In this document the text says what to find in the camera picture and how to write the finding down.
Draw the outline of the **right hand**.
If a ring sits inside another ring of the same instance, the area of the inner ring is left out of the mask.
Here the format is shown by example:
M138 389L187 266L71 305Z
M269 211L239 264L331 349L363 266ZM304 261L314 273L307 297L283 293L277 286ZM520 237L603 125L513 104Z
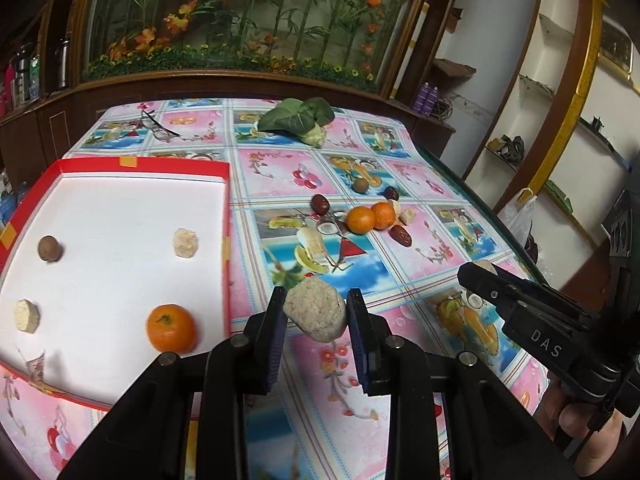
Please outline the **right hand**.
M558 429L562 429L572 439L585 439L594 406L569 404L559 378L552 373L548 373L548 378L548 388L536 409L534 419L551 440ZM605 465L618 447L623 428L623 415L615 411L603 428L589 438L578 454L574 469L579 477L591 476Z

